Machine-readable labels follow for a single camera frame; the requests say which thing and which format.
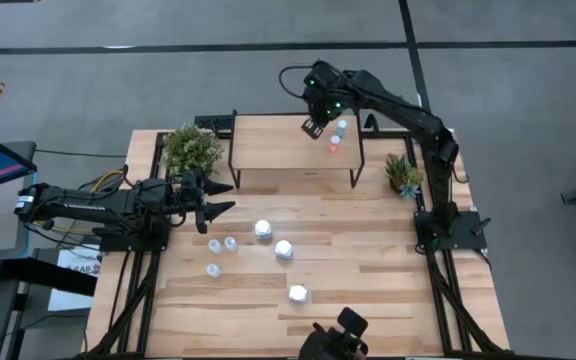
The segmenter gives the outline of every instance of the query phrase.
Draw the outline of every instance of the green plant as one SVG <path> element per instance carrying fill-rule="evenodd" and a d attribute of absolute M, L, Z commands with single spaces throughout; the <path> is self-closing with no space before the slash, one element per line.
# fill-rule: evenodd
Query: green plant
<path fill-rule="evenodd" d="M 213 165 L 221 158 L 224 149 L 213 133 L 203 132 L 194 125 L 184 125 L 168 135 L 165 151 L 166 167 L 172 174 L 201 168 L 209 176 L 216 172 Z"/>
<path fill-rule="evenodd" d="M 410 166 L 405 155 L 397 157 L 388 154 L 386 159 L 386 174 L 393 190 L 401 193 L 404 198 L 414 198 L 424 181 L 424 175 L 419 169 Z"/>

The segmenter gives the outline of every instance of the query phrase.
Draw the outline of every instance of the wooden table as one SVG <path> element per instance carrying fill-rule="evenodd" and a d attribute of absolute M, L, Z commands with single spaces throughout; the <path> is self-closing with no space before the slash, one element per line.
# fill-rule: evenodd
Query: wooden table
<path fill-rule="evenodd" d="M 330 123 L 315 141 L 307 136 L 301 125 L 307 115 L 239 115 L 235 121 L 235 136 L 229 161 L 237 171 L 233 180 L 239 188 L 241 170 L 350 170 L 360 174 L 362 142 L 354 116 L 341 116 L 347 122 L 342 141 L 335 153 L 330 152 L 330 137 L 337 133 L 337 121 Z"/>
<path fill-rule="evenodd" d="M 159 131 L 133 132 L 127 157 L 133 182 L 148 177 Z M 414 252 L 415 202 L 395 195 L 383 170 L 388 153 L 405 153 L 404 141 L 366 139 L 364 147 L 366 167 L 355 189 L 345 172 L 250 170 L 241 189 L 210 199 L 237 205 L 209 225 L 208 234 L 196 232 L 192 216 L 175 229 L 161 256 L 146 356 L 297 356 L 312 322 L 335 325 L 344 306 L 368 319 L 364 340 L 371 356 L 442 354 L 426 260 Z M 416 153 L 421 159 L 418 148 Z M 229 182 L 226 161 L 216 169 L 220 174 L 212 178 Z M 463 178 L 461 159 L 456 169 Z M 467 185 L 455 183 L 453 189 L 460 208 L 473 205 Z M 269 245 L 252 234 L 261 218 L 273 226 Z M 226 236 L 237 239 L 239 252 L 212 254 L 207 242 Z M 294 245 L 293 260 L 275 259 L 273 244 L 281 239 Z M 493 341 L 507 347 L 488 266 L 473 251 L 453 253 L 466 308 Z M 123 257 L 112 253 L 103 260 L 87 327 L 90 344 L 107 330 Z M 205 273 L 211 262 L 221 266 L 221 278 Z M 130 268 L 129 262 L 118 310 Z M 310 290 L 308 303 L 289 302 L 288 287 L 295 284 Z M 459 349 L 446 307 L 453 347 Z M 138 309 L 129 350 L 136 347 L 140 320 Z"/>

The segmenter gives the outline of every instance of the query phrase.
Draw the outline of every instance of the potted plant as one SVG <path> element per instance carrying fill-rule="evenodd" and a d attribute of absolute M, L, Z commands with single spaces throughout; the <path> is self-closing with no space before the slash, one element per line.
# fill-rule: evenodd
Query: potted plant
<path fill-rule="evenodd" d="M 224 151 L 213 133 L 194 125 L 184 125 L 168 135 L 164 150 L 165 164 L 173 177 L 196 168 L 202 169 L 206 176 L 216 173 L 213 165 Z"/>
<path fill-rule="evenodd" d="M 404 155 L 397 157 L 388 154 L 386 174 L 390 187 L 404 199 L 414 199 L 420 193 L 419 187 L 424 175 L 417 168 L 410 166 Z"/>

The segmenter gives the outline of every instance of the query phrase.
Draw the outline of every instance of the white paper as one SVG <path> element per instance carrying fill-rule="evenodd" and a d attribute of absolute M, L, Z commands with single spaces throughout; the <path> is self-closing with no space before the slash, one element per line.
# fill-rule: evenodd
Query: white paper
<path fill-rule="evenodd" d="M 97 245 L 86 245 L 98 249 Z M 80 271 L 84 274 L 99 277 L 101 263 L 97 260 L 98 250 L 76 248 L 59 251 L 57 266 Z M 75 309 L 89 309 L 92 306 L 92 297 L 73 294 L 57 289 L 52 289 L 48 311 L 64 311 Z"/>

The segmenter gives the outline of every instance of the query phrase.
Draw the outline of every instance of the gray carpet floor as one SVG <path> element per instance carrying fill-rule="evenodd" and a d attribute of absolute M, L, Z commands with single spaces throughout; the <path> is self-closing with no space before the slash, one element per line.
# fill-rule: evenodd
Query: gray carpet floor
<path fill-rule="evenodd" d="M 418 42 L 576 40 L 576 1 L 409 3 Z M 405 39 L 396 0 L 0 5 L 0 48 Z M 486 236 L 512 349 L 576 358 L 576 206 L 559 197 L 576 186 L 576 48 L 434 49 L 420 57 L 432 109 L 456 130 L 475 204 L 492 218 Z M 277 73 L 319 58 L 367 69 L 417 102 L 406 49 L 0 54 L 0 141 L 121 154 L 133 129 L 174 128 L 233 108 L 303 111 Z M 299 86 L 298 77 L 291 82 Z M 121 165 L 48 154 L 35 162 L 40 181 L 62 187 Z M 22 359 L 72 356 L 81 324 L 55 326 L 29 331 Z"/>

